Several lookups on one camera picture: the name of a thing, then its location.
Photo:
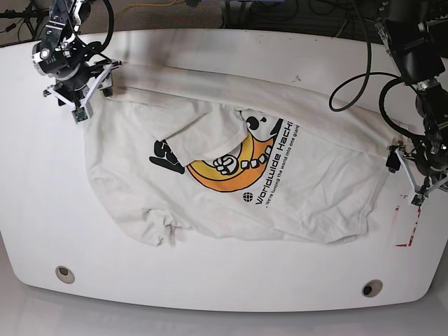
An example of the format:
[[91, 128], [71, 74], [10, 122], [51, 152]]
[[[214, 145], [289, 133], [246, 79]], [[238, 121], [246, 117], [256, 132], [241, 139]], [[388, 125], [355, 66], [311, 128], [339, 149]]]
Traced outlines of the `red tape rectangle marking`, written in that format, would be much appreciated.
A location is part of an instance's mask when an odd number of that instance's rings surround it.
[[421, 208], [410, 204], [408, 195], [400, 194], [391, 224], [392, 247], [406, 248], [412, 245], [421, 215]]

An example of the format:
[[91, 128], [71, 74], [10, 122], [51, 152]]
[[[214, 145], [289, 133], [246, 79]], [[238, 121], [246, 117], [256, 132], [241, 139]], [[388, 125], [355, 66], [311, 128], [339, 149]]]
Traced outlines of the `black tripod stand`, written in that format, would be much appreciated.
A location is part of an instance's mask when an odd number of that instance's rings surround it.
[[20, 39], [20, 30], [25, 25], [31, 34], [31, 40], [36, 41], [39, 37], [41, 29], [43, 28], [43, 21], [49, 16], [49, 8], [42, 8], [37, 4], [37, 1], [29, 0], [29, 4], [23, 11], [6, 9], [1, 13], [2, 20], [18, 19], [7, 27], [1, 30], [2, 34], [6, 34], [17, 28], [17, 39]]

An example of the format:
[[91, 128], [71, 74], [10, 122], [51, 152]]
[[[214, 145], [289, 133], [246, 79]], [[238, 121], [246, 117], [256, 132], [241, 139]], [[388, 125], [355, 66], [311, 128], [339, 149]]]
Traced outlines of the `white T-shirt with yellow logo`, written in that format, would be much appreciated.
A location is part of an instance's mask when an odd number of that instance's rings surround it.
[[128, 237], [336, 244], [368, 231], [398, 138], [378, 113], [221, 73], [125, 64], [114, 79], [92, 96], [85, 164]]

